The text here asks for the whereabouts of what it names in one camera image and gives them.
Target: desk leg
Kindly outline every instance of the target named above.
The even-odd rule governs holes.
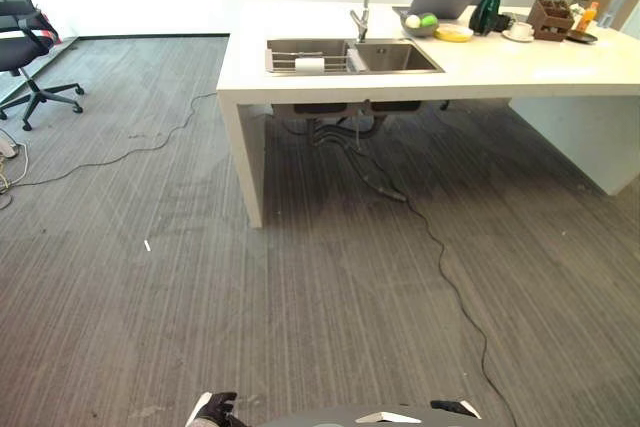
[[[218,103],[231,144],[231,153],[244,205],[253,228],[262,228],[264,190],[265,106],[238,105],[219,98]]]
[[[510,105],[607,194],[640,174],[640,97],[520,98]]]

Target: vase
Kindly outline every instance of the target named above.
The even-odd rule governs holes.
[[[480,0],[469,20],[469,28],[476,35],[489,35],[498,23],[501,0]]]

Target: white cup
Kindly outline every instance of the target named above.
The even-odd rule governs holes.
[[[509,29],[509,35],[518,40],[529,39],[533,35],[533,26],[526,22],[516,22]]]

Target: double sink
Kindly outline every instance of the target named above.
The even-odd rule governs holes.
[[[311,61],[311,68],[300,69]],[[274,39],[267,40],[267,71],[280,75],[428,74],[442,68],[409,39]]]

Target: white countertop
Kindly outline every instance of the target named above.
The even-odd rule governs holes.
[[[536,40],[516,43],[498,33],[468,43],[414,39],[444,73],[284,77],[265,70],[267,39],[354,38],[349,10],[334,2],[247,5],[232,31],[218,81],[228,101],[243,103],[428,100],[482,97],[640,95],[640,41],[597,26],[593,45]],[[466,25],[469,7],[457,23]],[[503,8],[525,14],[528,9]],[[405,38],[391,5],[371,6],[368,39]]]

